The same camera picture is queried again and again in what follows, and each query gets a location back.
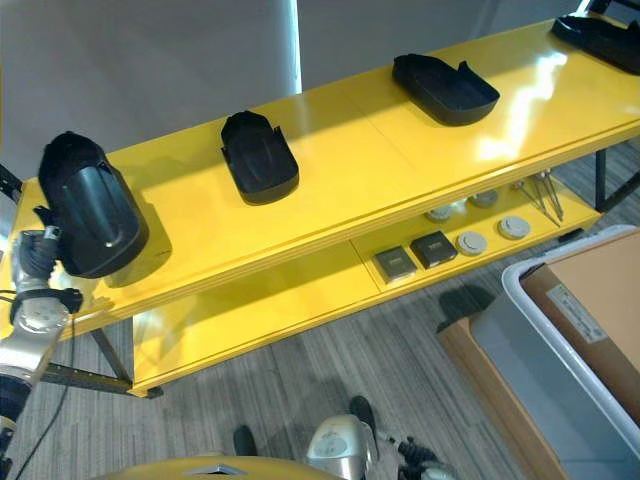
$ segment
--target lower shelf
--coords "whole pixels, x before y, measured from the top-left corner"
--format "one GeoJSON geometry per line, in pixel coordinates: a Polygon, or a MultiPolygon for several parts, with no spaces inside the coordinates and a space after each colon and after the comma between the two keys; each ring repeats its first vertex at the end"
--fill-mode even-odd
{"type": "Polygon", "coordinates": [[[187,297],[133,318],[134,387],[143,396],[152,387],[329,322],[408,291],[445,280],[578,227],[590,227],[599,214],[556,182],[565,216],[561,226],[545,217],[519,191],[504,187],[489,209],[461,204],[446,224],[416,217],[329,247],[268,270],[187,297]],[[497,230],[506,215],[531,225],[522,240],[497,230]],[[410,278],[385,284],[373,255],[442,230],[455,242],[465,230],[483,234],[488,249],[477,257],[459,254],[410,278]]]}

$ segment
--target black plastic tray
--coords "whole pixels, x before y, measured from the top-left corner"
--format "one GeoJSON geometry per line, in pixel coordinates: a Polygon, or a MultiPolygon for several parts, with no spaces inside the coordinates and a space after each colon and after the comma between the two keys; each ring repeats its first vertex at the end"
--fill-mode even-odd
{"type": "Polygon", "coordinates": [[[298,186],[298,163],[280,128],[272,129],[263,115],[238,112],[227,118],[221,136],[222,153],[245,202],[274,202],[298,186]]]}
{"type": "Polygon", "coordinates": [[[394,59],[393,78],[429,114],[447,125],[477,122],[500,98],[467,62],[456,70],[438,58],[411,53],[394,59]]]}
{"type": "Polygon", "coordinates": [[[38,180],[49,209],[35,211],[62,230],[59,257],[70,275],[110,275],[145,246],[149,229],[127,184],[88,138],[58,135],[44,150],[38,180]]]}
{"type": "Polygon", "coordinates": [[[621,28],[600,18],[566,15],[553,22],[551,32],[626,72],[640,75],[640,26],[635,20],[621,28]]]}

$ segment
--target white plastic bin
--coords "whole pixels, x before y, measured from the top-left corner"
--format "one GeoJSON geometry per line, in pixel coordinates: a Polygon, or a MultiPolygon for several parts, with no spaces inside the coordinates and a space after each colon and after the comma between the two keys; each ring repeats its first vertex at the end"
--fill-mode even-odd
{"type": "Polygon", "coordinates": [[[471,323],[476,342],[576,480],[640,479],[640,428],[519,280],[533,266],[634,228],[610,227],[511,265],[502,274],[504,292],[471,323]]]}

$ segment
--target round plastic lid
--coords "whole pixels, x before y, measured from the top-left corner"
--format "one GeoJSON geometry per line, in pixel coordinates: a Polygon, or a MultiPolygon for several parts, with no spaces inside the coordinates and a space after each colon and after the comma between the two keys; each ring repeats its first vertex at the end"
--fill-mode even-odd
{"type": "Polygon", "coordinates": [[[500,220],[498,230],[504,237],[510,240],[519,240],[529,235],[531,227],[529,226],[529,222],[524,218],[510,215],[500,220]]]}
{"type": "Polygon", "coordinates": [[[465,255],[480,255],[487,249],[487,239],[476,232],[464,232],[458,236],[458,248],[465,255]]]}
{"type": "Polygon", "coordinates": [[[451,205],[445,205],[428,211],[427,218],[434,222],[446,222],[451,218],[451,214],[453,214],[453,207],[451,205]]]}
{"type": "Polygon", "coordinates": [[[494,203],[498,201],[498,191],[497,190],[487,190],[486,192],[477,193],[469,197],[471,203],[473,203],[476,207],[480,208],[489,208],[493,206],[494,203]]]}

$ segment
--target yellow shelf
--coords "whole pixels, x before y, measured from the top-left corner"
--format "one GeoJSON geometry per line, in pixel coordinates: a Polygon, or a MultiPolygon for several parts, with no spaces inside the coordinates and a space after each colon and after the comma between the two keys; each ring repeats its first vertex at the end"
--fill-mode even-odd
{"type": "MultiPolygon", "coordinates": [[[[143,254],[117,275],[69,278],[85,296],[84,333],[224,285],[435,206],[640,134],[640,77],[555,39],[551,22],[435,52],[471,67],[501,93],[481,121],[444,127],[419,110],[384,67],[253,109],[280,125],[300,186],[244,204],[220,152],[225,119],[109,154],[150,226],[143,254]]],[[[41,228],[37,181],[24,192],[12,238],[41,228]]],[[[0,287],[9,288],[9,262],[0,287]]],[[[8,309],[0,306],[0,337],[8,309]]]]}
{"type": "MultiPolygon", "coordinates": [[[[356,238],[351,243],[381,292],[396,289],[404,292],[412,285],[434,283],[458,275],[517,250],[537,245],[550,237],[561,235],[574,229],[575,225],[590,224],[598,218],[598,214],[570,189],[555,179],[553,183],[563,209],[569,213],[563,222],[559,222],[547,197],[545,205],[549,214],[560,223],[560,227],[538,210],[525,194],[505,185],[498,189],[498,201],[491,208],[476,207],[463,199],[455,203],[455,213],[446,223],[432,222],[425,215],[420,215],[356,238]],[[517,215],[526,219],[531,226],[531,233],[521,240],[503,237],[498,232],[498,222],[507,215],[517,215]],[[488,240],[487,250],[475,257],[459,253],[449,262],[425,269],[409,248],[409,244],[416,238],[438,230],[441,230],[454,245],[458,235],[465,231],[480,233],[488,240]],[[373,256],[398,245],[405,248],[418,266],[418,271],[411,277],[387,284],[373,262],[373,256]]],[[[528,184],[526,188],[533,194],[531,185],[528,184]]]]}
{"type": "Polygon", "coordinates": [[[490,209],[468,206],[446,224],[434,224],[424,216],[412,218],[136,315],[132,393],[143,396],[154,386],[577,227],[589,227],[599,218],[570,190],[559,182],[555,185],[565,210],[560,228],[521,192],[503,187],[498,203],[490,209]],[[506,215],[527,219],[531,234],[520,241],[503,238],[496,223],[506,215]],[[406,247],[414,238],[440,229],[451,240],[463,230],[482,233],[489,248],[479,257],[459,254],[450,262],[421,268],[405,281],[386,285],[372,264],[373,255],[397,245],[406,247]]]}

